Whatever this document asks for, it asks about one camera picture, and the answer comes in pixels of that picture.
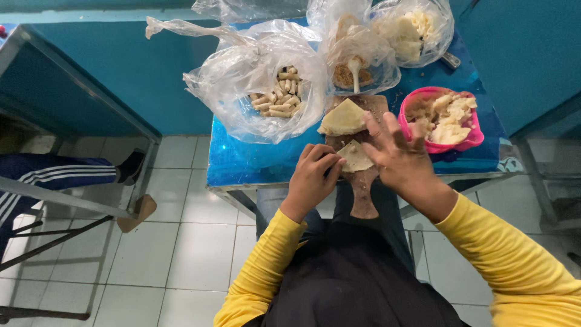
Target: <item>blue table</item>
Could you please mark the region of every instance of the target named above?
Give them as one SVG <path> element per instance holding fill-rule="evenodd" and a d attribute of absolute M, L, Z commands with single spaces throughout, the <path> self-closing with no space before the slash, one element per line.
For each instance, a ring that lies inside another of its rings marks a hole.
<path fill-rule="evenodd" d="M 304 18 L 294 21 L 306 25 Z M 252 23 L 239 24 L 237 28 L 246 29 L 250 24 Z M 521 173 L 523 169 L 457 30 L 448 52 L 461 60 L 458 69 L 451 70 L 441 61 L 419 69 L 402 68 L 400 83 L 378 95 L 387 98 L 389 110 L 396 116 L 406 95 L 420 87 L 441 86 L 458 92 L 469 91 L 476 96 L 478 120 L 485 135 L 484 142 L 464 152 L 452 150 L 431 155 L 438 175 L 447 181 L 453 180 L 451 186 L 456 190 L 470 193 Z M 324 135 L 317 133 L 318 126 L 319 123 L 301 136 L 276 145 L 251 144 L 229 136 L 224 126 L 214 117 L 207 188 L 247 215 L 253 216 L 255 205 L 242 190 L 287 187 L 304 146 L 307 143 L 325 142 Z M 402 209 L 402 218 L 413 213 L 412 208 Z"/>

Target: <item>tiled floor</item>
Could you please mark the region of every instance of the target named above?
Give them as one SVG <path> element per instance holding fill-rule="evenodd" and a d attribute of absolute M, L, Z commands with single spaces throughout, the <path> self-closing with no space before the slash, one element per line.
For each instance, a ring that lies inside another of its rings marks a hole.
<path fill-rule="evenodd" d="M 91 312 L 89 320 L 14 319 L 7 326 L 210 326 L 256 243 L 256 224 L 205 189 L 209 141 L 194 136 L 163 139 L 153 168 L 145 173 L 157 211 L 132 232 L 122 234 L 115 222 L 106 223 L 0 273 L 0 305 Z M 143 146 L 138 139 L 82 138 L 80 143 L 69 155 L 101 156 L 114 164 Z M 102 194 L 107 193 L 103 189 L 71 193 L 101 195 L 108 204 L 119 199 Z M 248 195 L 255 200 L 255 192 Z M 581 278 L 581 268 L 565 252 L 579 251 L 581 241 L 541 234 L 540 209 L 527 176 L 468 197 L 528 233 Z M 334 198 L 335 193 L 317 206 L 323 218 L 332 217 Z M 45 210 L 45 225 L 38 230 L 77 228 L 99 218 L 67 208 Z M 15 226 L 32 221 L 34 217 L 24 216 Z M 426 217 L 410 217 L 404 227 L 417 278 L 431 282 L 469 324 L 489 326 L 492 294 L 476 270 Z M 4 260 L 54 238 L 13 239 Z"/>

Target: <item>brown crumb filling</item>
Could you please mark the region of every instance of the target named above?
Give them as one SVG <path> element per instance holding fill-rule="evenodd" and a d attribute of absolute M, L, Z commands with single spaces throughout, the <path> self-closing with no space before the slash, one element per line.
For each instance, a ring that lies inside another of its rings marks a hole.
<path fill-rule="evenodd" d="M 347 63 L 337 65 L 333 72 L 333 76 L 337 82 L 342 83 L 345 86 L 353 85 L 353 73 L 347 67 Z M 361 68 L 359 70 L 359 83 L 364 83 L 369 80 L 371 80 L 371 73 L 368 72 L 367 69 Z"/>

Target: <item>blue tabletop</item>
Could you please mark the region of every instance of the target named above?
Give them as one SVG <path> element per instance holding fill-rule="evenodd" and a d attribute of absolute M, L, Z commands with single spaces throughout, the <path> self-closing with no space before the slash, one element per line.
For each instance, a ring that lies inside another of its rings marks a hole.
<path fill-rule="evenodd" d="M 290 21 L 306 25 L 304 18 Z M 236 27 L 247 29 L 251 24 L 239 24 Z M 378 95 L 387 98 L 389 110 L 397 115 L 406 95 L 420 87 L 441 86 L 457 92 L 473 93 L 478 103 L 478 121 L 485 136 L 484 142 L 464 152 L 452 150 L 431 155 L 434 170 L 440 175 L 522 170 L 457 30 L 448 52 L 462 61 L 458 69 L 451 70 L 441 61 L 423 68 L 402 68 L 400 83 Z M 216 187 L 288 182 L 304 146 L 307 143 L 325 142 L 324 135 L 317 133 L 318 126 L 319 123 L 301 136 L 276 145 L 252 144 L 229 136 L 224 126 L 214 117 L 207 185 Z"/>

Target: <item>finger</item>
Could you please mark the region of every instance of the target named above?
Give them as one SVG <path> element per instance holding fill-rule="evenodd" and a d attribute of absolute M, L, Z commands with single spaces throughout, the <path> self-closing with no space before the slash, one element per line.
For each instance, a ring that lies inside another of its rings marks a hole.
<path fill-rule="evenodd" d="M 315 145 L 310 143 L 305 145 L 303 152 L 300 154 L 299 160 L 307 158 L 307 156 L 309 155 L 309 153 L 311 153 L 314 147 Z"/>
<path fill-rule="evenodd" d="M 391 112 L 386 112 L 383 114 L 383 122 L 393 138 L 393 143 L 402 150 L 407 149 L 407 141 L 403 136 L 401 126 L 399 126 L 396 116 Z"/>
<path fill-rule="evenodd" d="M 379 162 L 381 161 L 381 152 L 377 150 L 373 145 L 363 142 L 361 143 L 361 147 L 363 147 L 363 151 L 367 154 L 367 156 L 373 161 L 376 165 L 381 165 Z"/>
<path fill-rule="evenodd" d="M 416 151 L 424 151 L 424 137 L 426 130 L 422 124 L 415 123 L 411 128 L 411 143 L 410 146 Z"/>
<path fill-rule="evenodd" d="M 337 184 L 337 180 L 339 179 L 339 175 L 341 175 L 341 170 L 343 169 L 343 165 L 347 162 L 346 159 L 341 158 L 337 162 L 333 164 L 331 171 L 327 175 L 327 179 L 325 179 L 325 187 L 327 190 L 335 188 Z"/>
<path fill-rule="evenodd" d="M 363 121 L 367 125 L 369 135 L 380 150 L 387 150 L 389 148 L 390 136 L 383 132 L 381 126 L 375 121 L 371 112 L 366 111 L 363 116 Z"/>
<path fill-rule="evenodd" d="M 326 144 L 317 144 L 308 154 L 307 159 L 310 161 L 318 161 L 325 154 L 333 153 L 336 154 L 335 149 Z"/>
<path fill-rule="evenodd" d="M 329 153 L 324 156 L 321 160 L 317 161 L 315 165 L 317 165 L 317 169 L 324 173 L 329 167 L 331 167 L 335 162 L 339 161 L 341 156 L 338 154 Z"/>

